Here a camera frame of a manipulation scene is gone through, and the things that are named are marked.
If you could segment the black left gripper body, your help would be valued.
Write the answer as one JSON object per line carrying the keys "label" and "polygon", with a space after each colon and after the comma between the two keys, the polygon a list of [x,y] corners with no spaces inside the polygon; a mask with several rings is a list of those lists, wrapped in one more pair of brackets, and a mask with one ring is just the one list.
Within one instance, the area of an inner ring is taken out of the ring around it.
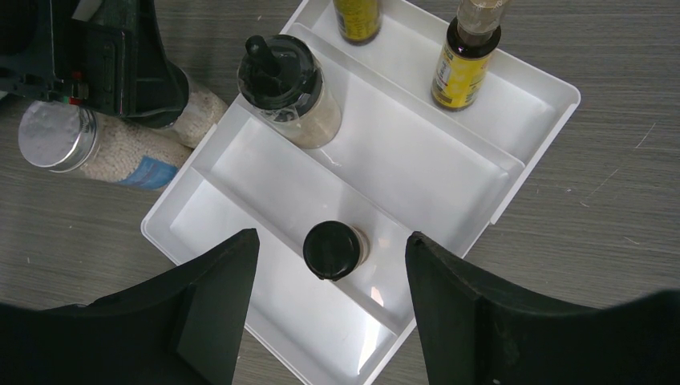
{"label": "black left gripper body", "polygon": [[155,112],[153,1],[103,1],[95,17],[75,18],[77,1],[1,3],[1,90],[110,116]]}

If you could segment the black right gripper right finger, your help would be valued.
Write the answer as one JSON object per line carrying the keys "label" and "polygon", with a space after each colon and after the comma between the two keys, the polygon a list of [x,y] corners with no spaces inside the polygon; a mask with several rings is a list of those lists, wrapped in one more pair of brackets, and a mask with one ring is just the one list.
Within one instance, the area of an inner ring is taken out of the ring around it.
{"label": "black right gripper right finger", "polygon": [[431,384],[676,384],[679,292],[596,309],[538,294],[415,232],[407,278]]}

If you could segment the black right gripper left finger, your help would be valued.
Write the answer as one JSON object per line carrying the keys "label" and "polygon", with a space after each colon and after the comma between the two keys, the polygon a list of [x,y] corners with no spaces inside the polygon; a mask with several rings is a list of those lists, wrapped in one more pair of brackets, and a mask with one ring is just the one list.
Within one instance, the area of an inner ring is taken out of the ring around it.
{"label": "black right gripper left finger", "polygon": [[2,383],[230,384],[259,248],[244,229],[88,305],[2,304]]}

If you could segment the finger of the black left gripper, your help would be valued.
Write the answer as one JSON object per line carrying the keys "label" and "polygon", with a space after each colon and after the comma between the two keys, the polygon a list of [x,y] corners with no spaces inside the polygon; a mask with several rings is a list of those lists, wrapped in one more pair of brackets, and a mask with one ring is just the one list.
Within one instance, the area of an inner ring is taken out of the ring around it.
{"label": "finger of the black left gripper", "polygon": [[175,120],[188,102],[188,80],[168,60],[153,1],[132,1],[130,120]]}

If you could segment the blue-label shaker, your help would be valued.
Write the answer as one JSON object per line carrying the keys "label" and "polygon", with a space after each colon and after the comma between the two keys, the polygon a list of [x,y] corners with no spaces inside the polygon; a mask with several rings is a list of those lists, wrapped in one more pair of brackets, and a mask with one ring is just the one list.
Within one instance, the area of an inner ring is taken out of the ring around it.
{"label": "blue-label shaker", "polygon": [[22,116],[18,146],[37,168],[145,190],[165,188],[191,154],[184,145],[124,120],[40,101]]}

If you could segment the taped black-lid grinder jar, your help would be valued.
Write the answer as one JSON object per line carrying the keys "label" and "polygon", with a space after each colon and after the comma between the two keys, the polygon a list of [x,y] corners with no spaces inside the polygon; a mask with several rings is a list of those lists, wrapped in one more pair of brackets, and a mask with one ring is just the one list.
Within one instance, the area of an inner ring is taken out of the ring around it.
{"label": "taped black-lid grinder jar", "polygon": [[341,108],[322,65],[299,38],[249,37],[237,80],[245,100],[299,148],[320,148],[338,134]]}

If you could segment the small black-cap spice bottle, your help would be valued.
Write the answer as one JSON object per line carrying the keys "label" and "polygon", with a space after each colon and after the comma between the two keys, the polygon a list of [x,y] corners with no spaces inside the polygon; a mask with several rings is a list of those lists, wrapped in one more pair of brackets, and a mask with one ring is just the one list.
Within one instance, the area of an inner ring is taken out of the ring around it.
{"label": "small black-cap spice bottle", "polygon": [[307,234],[302,258],[319,279],[336,282],[354,272],[369,256],[370,241],[359,228],[341,221],[323,221]]}

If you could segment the gold-cap yellow sauce bottle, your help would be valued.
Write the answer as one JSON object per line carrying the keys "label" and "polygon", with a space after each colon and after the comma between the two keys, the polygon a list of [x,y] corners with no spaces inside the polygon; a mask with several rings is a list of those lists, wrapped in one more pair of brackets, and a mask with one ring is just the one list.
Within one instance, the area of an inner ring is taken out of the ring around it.
{"label": "gold-cap yellow sauce bottle", "polygon": [[370,42],[382,26],[379,0],[333,0],[338,30],[343,39],[354,45]]}

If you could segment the yellow-label sauce bottle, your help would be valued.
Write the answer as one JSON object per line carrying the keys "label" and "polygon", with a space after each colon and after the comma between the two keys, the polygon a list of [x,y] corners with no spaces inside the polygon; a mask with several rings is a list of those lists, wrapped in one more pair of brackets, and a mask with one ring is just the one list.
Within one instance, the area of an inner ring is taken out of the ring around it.
{"label": "yellow-label sauce bottle", "polygon": [[449,111],[462,111],[475,101],[500,43],[508,0],[462,0],[450,22],[433,80],[431,97]]}

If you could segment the black-lid knob grinder jar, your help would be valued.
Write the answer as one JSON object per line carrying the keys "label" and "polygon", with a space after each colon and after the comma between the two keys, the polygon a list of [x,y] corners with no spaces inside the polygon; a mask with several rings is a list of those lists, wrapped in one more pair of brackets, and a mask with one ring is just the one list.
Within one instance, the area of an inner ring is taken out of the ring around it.
{"label": "black-lid knob grinder jar", "polygon": [[229,106],[207,87],[196,82],[184,70],[175,67],[174,71],[186,95],[183,111],[130,118],[129,121],[194,149],[212,126],[219,122]]}

